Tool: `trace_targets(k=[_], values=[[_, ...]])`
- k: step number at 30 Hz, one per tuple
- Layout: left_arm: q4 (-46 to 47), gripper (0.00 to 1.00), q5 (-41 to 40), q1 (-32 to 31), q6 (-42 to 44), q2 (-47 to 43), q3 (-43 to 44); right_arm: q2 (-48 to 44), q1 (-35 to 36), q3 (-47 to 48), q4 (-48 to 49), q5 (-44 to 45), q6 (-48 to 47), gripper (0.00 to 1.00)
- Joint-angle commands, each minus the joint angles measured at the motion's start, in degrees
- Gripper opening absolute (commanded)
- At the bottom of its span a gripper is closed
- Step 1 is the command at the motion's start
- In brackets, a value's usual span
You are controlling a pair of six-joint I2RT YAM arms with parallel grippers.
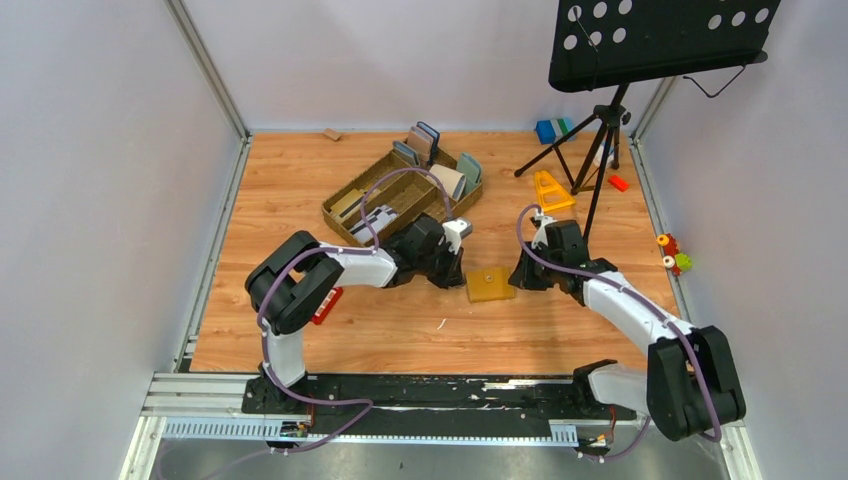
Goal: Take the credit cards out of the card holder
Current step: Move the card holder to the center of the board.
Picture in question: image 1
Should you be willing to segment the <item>yellow leather card holder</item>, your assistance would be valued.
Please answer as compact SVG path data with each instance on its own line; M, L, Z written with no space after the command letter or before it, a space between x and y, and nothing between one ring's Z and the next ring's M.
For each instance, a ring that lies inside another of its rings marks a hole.
M509 283L507 267L490 267L473 270L465 275L466 292L471 303L481 303L515 298L515 288Z

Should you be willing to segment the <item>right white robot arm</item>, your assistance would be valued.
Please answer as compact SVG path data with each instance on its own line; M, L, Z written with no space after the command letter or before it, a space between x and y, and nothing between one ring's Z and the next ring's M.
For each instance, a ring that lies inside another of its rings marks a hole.
M641 294L615 265L591 258L579 224L536 213L530 241L509 278L522 290L558 288L623 333L647 359L644 372L613 360L576 370L571 403L584 417L610 404L649 416L669 440L720 437L723 425L747 414L727 336L696 327Z

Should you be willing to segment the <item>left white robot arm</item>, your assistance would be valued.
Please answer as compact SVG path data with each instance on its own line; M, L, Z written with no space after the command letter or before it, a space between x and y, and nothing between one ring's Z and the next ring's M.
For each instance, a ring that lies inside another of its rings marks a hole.
M464 218L439 222L421 214L379 247L332 245L307 231L280 245L245 281L261 331L261 368L271 381L271 404L283 413L304 405L303 331L333 290L391 289L417 276L442 289L461 286L462 242L471 232Z

